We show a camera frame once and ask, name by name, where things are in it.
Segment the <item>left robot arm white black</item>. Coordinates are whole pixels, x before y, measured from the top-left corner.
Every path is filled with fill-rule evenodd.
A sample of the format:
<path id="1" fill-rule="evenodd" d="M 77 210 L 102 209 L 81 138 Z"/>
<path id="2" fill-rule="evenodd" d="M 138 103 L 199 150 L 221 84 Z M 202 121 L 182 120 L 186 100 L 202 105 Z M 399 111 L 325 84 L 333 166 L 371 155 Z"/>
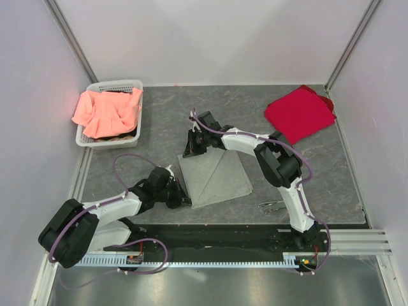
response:
<path id="1" fill-rule="evenodd" d="M 103 201 L 65 201 L 40 233 L 38 243 L 48 252 L 51 262 L 64 268 L 79 263 L 89 251 L 114 245 L 135 250 L 140 236 L 129 217 L 152 209 L 156 203 L 164 203 L 170 209 L 191 204 L 169 168 L 157 166 L 127 191 Z"/>

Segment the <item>silver spoon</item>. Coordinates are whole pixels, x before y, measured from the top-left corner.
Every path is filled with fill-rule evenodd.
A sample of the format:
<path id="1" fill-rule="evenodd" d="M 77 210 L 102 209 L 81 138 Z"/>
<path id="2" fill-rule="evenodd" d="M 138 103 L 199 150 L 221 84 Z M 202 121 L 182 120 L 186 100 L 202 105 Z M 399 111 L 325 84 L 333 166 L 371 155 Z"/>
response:
<path id="1" fill-rule="evenodd" d="M 267 207 L 267 208 L 263 209 L 263 213 L 264 214 L 272 214 L 274 212 L 278 212 L 278 211 L 285 210 L 285 209 L 286 208 L 284 208 L 284 207 L 278 207 L 278 208 Z"/>

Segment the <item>right aluminium frame post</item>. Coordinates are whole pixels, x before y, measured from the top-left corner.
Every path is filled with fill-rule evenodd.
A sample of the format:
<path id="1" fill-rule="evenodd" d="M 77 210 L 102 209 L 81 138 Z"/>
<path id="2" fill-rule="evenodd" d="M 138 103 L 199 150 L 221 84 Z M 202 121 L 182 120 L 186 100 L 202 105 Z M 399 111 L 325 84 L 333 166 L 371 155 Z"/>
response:
<path id="1" fill-rule="evenodd" d="M 354 49 L 357 47 L 359 41 L 361 40 L 364 32 L 367 30 L 371 20 L 373 19 L 374 15 L 376 14 L 377 10 L 383 3 L 383 0 L 371 0 L 368 3 L 367 8 L 365 9 L 358 25 L 356 26 L 355 30 L 353 31 L 347 45 L 342 52 L 339 60 L 337 61 L 332 73 L 330 74 L 327 82 L 324 85 L 324 89 L 327 94 L 329 94 L 330 90 L 334 86 L 336 80 L 338 79 L 340 73 L 344 69 L 345 65 L 347 64 L 349 58 L 352 56 Z"/>

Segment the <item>salmon pink cloth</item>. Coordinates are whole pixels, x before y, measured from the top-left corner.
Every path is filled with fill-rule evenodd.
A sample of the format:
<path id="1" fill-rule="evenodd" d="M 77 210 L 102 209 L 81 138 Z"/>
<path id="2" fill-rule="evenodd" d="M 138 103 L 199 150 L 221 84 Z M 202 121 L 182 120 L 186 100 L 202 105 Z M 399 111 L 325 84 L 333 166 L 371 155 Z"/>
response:
<path id="1" fill-rule="evenodd" d="M 137 127 L 143 91 L 85 91 L 80 95 L 72 121 L 83 126 L 89 138 L 104 138 L 130 133 Z"/>

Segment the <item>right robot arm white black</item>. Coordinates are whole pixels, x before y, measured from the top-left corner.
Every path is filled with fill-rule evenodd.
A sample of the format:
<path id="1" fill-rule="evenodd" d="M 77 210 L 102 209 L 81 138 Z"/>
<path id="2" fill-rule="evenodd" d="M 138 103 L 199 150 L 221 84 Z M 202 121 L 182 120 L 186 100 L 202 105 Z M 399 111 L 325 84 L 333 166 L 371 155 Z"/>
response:
<path id="1" fill-rule="evenodd" d="M 306 251 L 315 243 L 313 231 L 317 221 L 310 211 L 302 183 L 301 167 L 308 166 L 302 155 L 279 131 L 271 135 L 256 135 L 230 125 L 221 126 L 210 112 L 200 115 L 192 110 L 189 120 L 193 127 L 188 131 L 183 157 L 200 156 L 209 147 L 233 150 L 256 158 L 267 182 L 276 187 L 289 213 L 293 246 Z"/>

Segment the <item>red folded napkin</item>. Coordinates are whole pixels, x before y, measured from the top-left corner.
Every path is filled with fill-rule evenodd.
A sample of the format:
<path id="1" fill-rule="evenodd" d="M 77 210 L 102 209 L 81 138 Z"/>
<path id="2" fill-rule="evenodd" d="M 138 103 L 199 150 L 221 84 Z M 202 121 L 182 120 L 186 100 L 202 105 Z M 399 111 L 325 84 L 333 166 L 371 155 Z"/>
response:
<path id="1" fill-rule="evenodd" d="M 301 85 L 270 103 L 265 119 L 290 142 L 295 144 L 335 123 L 332 101 L 312 88 Z"/>

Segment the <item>grey cloth napkin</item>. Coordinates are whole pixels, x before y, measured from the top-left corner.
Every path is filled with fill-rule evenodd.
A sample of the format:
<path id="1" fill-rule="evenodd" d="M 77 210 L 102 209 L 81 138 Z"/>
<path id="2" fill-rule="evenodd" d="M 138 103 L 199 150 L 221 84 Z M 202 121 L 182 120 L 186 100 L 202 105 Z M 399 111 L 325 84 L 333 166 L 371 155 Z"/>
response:
<path id="1" fill-rule="evenodd" d="M 253 187 L 234 150 L 210 148 L 206 153 L 178 156 L 192 209 L 247 196 Z"/>

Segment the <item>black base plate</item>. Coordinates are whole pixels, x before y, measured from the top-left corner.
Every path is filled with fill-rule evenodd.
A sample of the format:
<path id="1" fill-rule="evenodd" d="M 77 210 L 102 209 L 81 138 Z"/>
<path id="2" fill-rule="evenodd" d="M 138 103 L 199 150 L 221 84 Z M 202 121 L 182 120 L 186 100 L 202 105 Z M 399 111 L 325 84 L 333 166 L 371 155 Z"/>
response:
<path id="1" fill-rule="evenodd" d="M 156 238 L 169 250 L 227 249 L 324 253 L 328 250 L 327 232 L 313 225 L 299 233 L 289 225 L 276 224 L 144 224 L 133 228 L 128 242 Z"/>

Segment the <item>white plastic basket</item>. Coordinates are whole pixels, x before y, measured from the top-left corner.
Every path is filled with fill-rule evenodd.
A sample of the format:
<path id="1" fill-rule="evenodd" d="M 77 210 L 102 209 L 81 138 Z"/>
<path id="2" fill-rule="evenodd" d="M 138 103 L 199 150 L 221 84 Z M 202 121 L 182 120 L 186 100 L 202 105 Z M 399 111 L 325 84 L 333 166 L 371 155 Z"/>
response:
<path id="1" fill-rule="evenodd" d="M 113 80 L 90 84 L 87 90 L 93 92 L 127 92 L 131 93 L 133 88 L 143 90 L 143 83 L 140 80 Z M 90 147 L 95 150 L 121 149 L 126 147 L 135 147 L 141 133 L 142 113 L 138 116 L 135 130 L 129 135 L 121 138 L 111 138 L 109 140 L 95 140 L 84 135 L 84 127 L 77 126 L 76 144 L 80 147 Z"/>

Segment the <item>aluminium frame post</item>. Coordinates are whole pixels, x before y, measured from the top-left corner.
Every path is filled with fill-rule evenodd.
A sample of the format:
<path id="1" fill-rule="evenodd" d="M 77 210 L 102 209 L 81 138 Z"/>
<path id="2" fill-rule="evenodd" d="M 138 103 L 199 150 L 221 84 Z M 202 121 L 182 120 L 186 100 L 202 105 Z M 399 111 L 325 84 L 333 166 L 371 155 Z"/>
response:
<path id="1" fill-rule="evenodd" d="M 347 45 L 342 52 L 339 60 L 337 61 L 332 73 L 330 74 L 327 82 L 324 85 L 324 89 L 327 94 L 329 94 L 330 90 L 334 86 L 336 80 L 338 79 L 340 73 L 344 69 L 345 65 L 347 64 L 349 58 L 352 56 L 354 49 L 357 47 L 359 41 L 361 40 L 364 32 L 367 30 L 371 20 L 373 19 L 374 15 L 376 14 L 377 10 L 383 3 L 383 0 L 371 0 L 368 3 L 367 8 L 365 9 L 358 25 L 356 26 L 355 30 L 353 31 Z"/>
<path id="2" fill-rule="evenodd" d="M 73 51 L 79 65 L 83 69 L 84 73 L 87 75 L 87 78 L 91 83 L 99 82 L 94 70 L 92 69 L 82 47 L 80 46 L 71 26 L 69 25 L 68 20 L 64 16 L 61 7 L 59 6 L 56 0 L 44 0 L 45 5 L 53 16 L 55 22 L 59 26 L 63 36 L 65 37 L 68 45 Z"/>

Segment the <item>left aluminium frame post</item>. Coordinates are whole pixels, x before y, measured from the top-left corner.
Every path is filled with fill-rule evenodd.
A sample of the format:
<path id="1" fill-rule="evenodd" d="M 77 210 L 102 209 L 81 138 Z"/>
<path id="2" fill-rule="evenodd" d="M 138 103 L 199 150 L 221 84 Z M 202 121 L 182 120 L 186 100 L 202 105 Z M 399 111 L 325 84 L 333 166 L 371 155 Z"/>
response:
<path id="1" fill-rule="evenodd" d="M 59 6 L 56 0 L 44 0 L 45 5 L 53 16 L 55 22 L 59 26 L 63 36 L 65 37 L 68 45 L 73 51 L 79 65 L 83 69 L 84 73 L 87 75 L 87 78 L 91 83 L 99 82 L 94 70 L 92 69 L 82 47 L 80 46 L 71 26 L 69 25 L 68 20 L 64 16 L 61 7 Z"/>

